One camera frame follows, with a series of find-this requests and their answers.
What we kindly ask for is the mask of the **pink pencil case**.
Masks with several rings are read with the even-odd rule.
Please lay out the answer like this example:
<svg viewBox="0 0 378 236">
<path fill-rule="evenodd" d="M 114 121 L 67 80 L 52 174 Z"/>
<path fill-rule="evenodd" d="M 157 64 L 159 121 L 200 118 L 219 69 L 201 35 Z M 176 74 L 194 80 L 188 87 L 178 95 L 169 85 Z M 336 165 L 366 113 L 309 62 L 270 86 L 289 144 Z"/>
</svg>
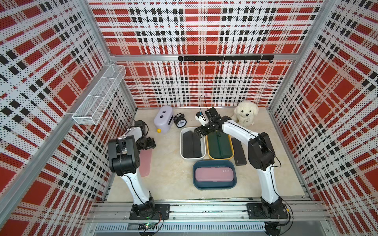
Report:
<svg viewBox="0 0 378 236">
<path fill-rule="evenodd" d="M 146 177 L 150 173 L 151 169 L 151 161 L 152 161 L 152 149 L 148 150 L 141 150 L 139 157 L 140 157 L 140 166 L 139 172 L 141 177 Z"/>
<path fill-rule="evenodd" d="M 229 167 L 200 167 L 195 171 L 197 182 L 231 182 L 234 172 Z"/>
</svg>

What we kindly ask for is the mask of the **dark green pencil case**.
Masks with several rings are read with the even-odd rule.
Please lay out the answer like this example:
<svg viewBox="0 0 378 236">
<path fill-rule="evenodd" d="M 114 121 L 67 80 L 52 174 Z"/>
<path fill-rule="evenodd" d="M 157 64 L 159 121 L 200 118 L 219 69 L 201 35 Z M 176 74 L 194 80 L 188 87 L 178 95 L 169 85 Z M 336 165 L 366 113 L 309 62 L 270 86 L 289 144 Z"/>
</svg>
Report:
<svg viewBox="0 0 378 236">
<path fill-rule="evenodd" d="M 208 135 L 209 155 L 212 159 L 221 159 L 221 149 L 219 145 L 219 138 L 217 135 Z"/>
</svg>

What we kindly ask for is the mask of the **dark grey pencil case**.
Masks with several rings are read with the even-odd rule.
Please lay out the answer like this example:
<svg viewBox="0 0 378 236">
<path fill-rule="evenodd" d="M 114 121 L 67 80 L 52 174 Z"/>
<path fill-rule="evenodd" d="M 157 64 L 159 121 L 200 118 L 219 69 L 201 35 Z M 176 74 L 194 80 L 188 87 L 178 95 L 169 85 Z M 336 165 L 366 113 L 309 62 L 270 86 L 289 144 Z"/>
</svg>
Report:
<svg viewBox="0 0 378 236">
<path fill-rule="evenodd" d="M 187 131 L 183 134 L 182 154 L 184 158 L 194 157 L 194 143 L 192 131 Z"/>
</svg>

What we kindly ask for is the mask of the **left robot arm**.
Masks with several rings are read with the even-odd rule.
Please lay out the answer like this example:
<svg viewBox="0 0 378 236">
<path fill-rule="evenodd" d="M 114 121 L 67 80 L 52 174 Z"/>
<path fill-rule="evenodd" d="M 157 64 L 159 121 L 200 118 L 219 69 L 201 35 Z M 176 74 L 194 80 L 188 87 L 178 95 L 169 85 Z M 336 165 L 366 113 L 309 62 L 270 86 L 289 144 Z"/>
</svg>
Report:
<svg viewBox="0 0 378 236">
<path fill-rule="evenodd" d="M 154 199 L 141 180 L 140 151 L 156 147 L 154 139 L 147 137 L 147 124 L 137 120 L 125 134 L 107 143 L 109 168 L 127 184 L 132 197 L 132 212 L 145 219 L 156 215 Z"/>
</svg>

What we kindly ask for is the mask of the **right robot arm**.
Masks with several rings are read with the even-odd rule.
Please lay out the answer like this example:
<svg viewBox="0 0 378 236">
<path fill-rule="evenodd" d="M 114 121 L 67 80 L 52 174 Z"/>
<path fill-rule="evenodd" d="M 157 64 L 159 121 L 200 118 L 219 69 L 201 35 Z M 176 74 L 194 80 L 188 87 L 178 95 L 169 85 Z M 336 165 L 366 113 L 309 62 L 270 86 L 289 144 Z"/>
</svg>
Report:
<svg viewBox="0 0 378 236">
<path fill-rule="evenodd" d="M 202 138 L 210 133 L 221 131 L 247 146 L 248 161 L 257 169 L 261 185 L 260 215 L 273 218 L 278 214 L 283 214 L 286 208 L 276 188 L 274 177 L 276 155 L 268 134 L 250 131 L 228 116 L 221 117 L 214 107 L 204 113 L 197 112 L 195 119 L 201 123 L 201 126 L 195 129 L 196 136 Z"/>
</svg>

